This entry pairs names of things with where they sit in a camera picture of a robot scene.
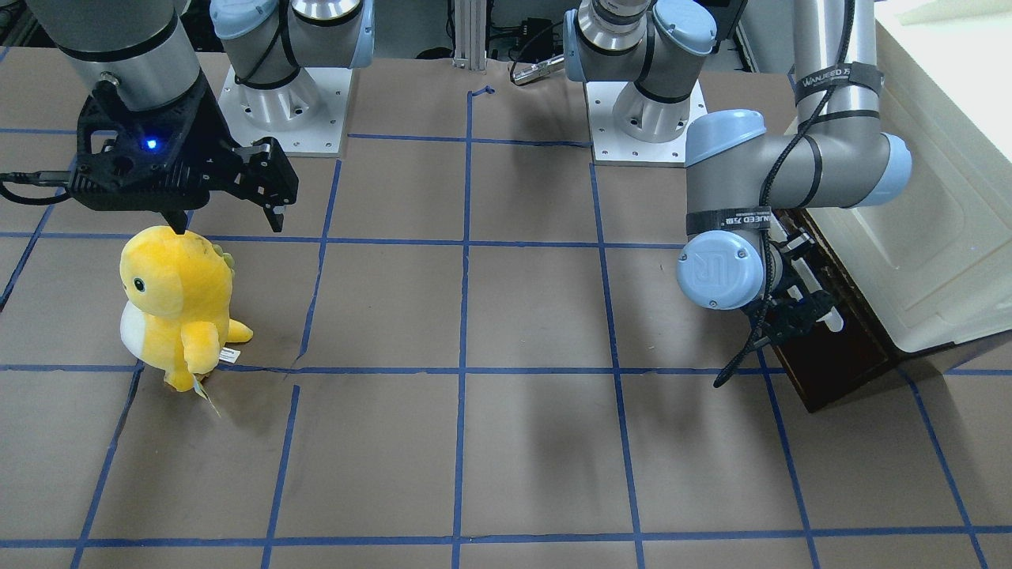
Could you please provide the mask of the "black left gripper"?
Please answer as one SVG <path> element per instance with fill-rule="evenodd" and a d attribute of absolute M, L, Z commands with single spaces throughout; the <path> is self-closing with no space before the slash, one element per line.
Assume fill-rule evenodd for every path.
<path fill-rule="evenodd" d="M 816 250 L 817 242 L 803 230 L 788 234 L 784 241 L 780 242 L 780 258 L 784 266 L 782 266 L 780 282 L 775 284 L 773 289 L 771 307 L 765 309 L 761 300 L 753 301 L 747 305 L 747 314 L 752 320 L 760 316 L 764 317 L 758 330 L 751 333 L 747 342 L 748 349 L 761 349 L 766 345 L 783 345 L 787 340 L 807 335 L 812 331 L 816 322 L 805 320 L 805 309 L 788 294 L 788 289 L 795 284 L 795 278 L 792 276 L 789 266 L 795 262 L 807 262 L 807 259 Z"/>

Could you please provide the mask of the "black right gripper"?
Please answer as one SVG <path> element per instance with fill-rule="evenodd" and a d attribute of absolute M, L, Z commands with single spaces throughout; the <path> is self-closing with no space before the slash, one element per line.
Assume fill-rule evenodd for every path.
<path fill-rule="evenodd" d="M 177 235 L 212 190 L 235 184 L 235 197 L 259 205 L 274 233 L 299 194 L 281 141 L 264 137 L 237 148 L 203 72 L 177 100 L 148 111 L 130 111 L 117 86 L 97 81 L 77 137 L 70 197 L 94 210 L 161 213 Z"/>

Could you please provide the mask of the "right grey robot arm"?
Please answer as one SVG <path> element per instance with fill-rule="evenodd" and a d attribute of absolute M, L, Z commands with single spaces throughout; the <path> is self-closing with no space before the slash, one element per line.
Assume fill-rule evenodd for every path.
<path fill-rule="evenodd" d="M 214 35 L 230 58 L 228 93 L 213 93 L 178 1 L 29 1 L 28 9 L 88 89 L 66 171 L 4 173 L 4 184 L 61 187 L 93 210 L 149 210 L 177 233 L 214 191 L 259 206 L 272 231 L 299 194 L 289 156 L 331 140 L 343 119 L 324 92 L 333 70 L 375 54 L 372 1 L 213 1 Z"/>

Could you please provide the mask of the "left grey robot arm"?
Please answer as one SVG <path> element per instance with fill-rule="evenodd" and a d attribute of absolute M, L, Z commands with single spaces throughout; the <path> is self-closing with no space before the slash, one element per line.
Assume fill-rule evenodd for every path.
<path fill-rule="evenodd" d="M 688 118 L 718 42 L 707 2 L 583 1 L 563 20 L 568 79 L 626 83 L 618 115 L 630 137 L 685 139 L 678 284 L 699 307 L 748 312 L 752 352 L 805 333 L 833 306 L 827 292 L 788 295 L 791 253 L 773 241 L 774 209 L 892 201 L 912 156 L 882 132 L 871 1 L 795 2 L 795 134 L 771 134 L 753 109 Z"/>

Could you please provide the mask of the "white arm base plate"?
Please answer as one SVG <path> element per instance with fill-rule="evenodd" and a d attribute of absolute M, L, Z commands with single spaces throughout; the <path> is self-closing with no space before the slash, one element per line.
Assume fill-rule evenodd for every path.
<path fill-rule="evenodd" d="M 584 86 L 594 162 L 597 165 L 684 167 L 686 132 L 706 115 L 699 82 L 676 104 L 650 100 L 632 82 Z"/>
<path fill-rule="evenodd" d="M 272 137 L 289 157 L 340 157 L 354 71 L 303 68 L 288 85 L 258 90 L 228 69 L 218 107 L 241 145 Z"/>

